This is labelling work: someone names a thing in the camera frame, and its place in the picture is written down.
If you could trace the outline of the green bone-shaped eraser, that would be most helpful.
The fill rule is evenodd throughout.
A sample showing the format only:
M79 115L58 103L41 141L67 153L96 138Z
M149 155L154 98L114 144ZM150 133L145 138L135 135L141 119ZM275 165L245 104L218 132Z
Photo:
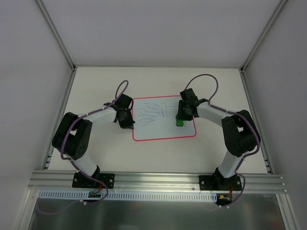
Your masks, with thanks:
M182 119L177 119L176 120L176 126L183 127L184 126L184 121Z

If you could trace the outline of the pink-framed whiteboard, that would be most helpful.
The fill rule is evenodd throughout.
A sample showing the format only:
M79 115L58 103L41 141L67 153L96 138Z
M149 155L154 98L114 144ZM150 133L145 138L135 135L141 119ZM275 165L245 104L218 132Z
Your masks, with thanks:
M194 120L184 122L183 127L176 125L180 99L179 95L134 98L132 138L141 142L195 137Z

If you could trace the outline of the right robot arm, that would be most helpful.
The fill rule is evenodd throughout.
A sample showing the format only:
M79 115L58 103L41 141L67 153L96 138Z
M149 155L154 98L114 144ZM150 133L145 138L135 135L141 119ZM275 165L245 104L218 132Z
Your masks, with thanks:
M223 130L227 152L222 163L208 178L200 176L201 190L229 190L237 186L237 170L246 156L260 150L260 136L247 110L233 112L209 103L204 99L196 102L179 100L176 126L185 121L202 118L219 125Z

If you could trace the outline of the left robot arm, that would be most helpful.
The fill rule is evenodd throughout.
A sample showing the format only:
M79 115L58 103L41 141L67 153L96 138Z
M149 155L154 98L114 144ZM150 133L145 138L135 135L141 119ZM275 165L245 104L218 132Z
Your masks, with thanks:
M52 139L52 146L60 152L61 159L69 161L76 170L72 187L113 188L114 175L101 173L87 153L93 123L104 125L118 122L122 129L134 129L131 111L129 107L111 106L82 116L71 112L64 115Z

